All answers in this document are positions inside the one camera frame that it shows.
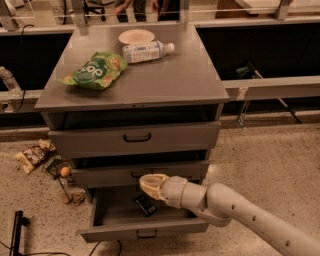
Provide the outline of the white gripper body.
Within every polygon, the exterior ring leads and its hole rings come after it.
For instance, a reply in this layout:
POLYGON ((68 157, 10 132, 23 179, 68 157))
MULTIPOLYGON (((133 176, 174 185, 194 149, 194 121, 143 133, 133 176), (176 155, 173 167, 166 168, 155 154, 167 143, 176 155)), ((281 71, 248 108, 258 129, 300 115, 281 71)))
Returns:
POLYGON ((182 195, 188 180, 186 178, 169 177, 162 185, 164 202, 171 207, 180 209, 182 207, 182 195))

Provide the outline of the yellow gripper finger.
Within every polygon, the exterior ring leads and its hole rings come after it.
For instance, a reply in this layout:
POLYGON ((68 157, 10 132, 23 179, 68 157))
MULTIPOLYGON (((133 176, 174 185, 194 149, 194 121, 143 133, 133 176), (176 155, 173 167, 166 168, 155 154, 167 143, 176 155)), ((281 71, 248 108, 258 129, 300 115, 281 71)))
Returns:
POLYGON ((139 179, 141 189, 155 200, 165 200, 162 185, 168 179, 165 174, 147 174, 139 179))

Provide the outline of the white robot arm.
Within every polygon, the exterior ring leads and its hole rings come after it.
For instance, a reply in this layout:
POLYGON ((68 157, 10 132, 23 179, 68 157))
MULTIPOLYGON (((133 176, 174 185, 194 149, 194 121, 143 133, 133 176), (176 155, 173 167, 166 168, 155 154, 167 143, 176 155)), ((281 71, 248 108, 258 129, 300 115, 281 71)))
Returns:
POLYGON ((232 219, 243 224, 283 256, 320 256, 320 241, 284 220, 259 208, 230 187, 215 183, 204 186, 165 174, 139 179, 141 189, 168 206, 184 208, 218 227, 232 219))

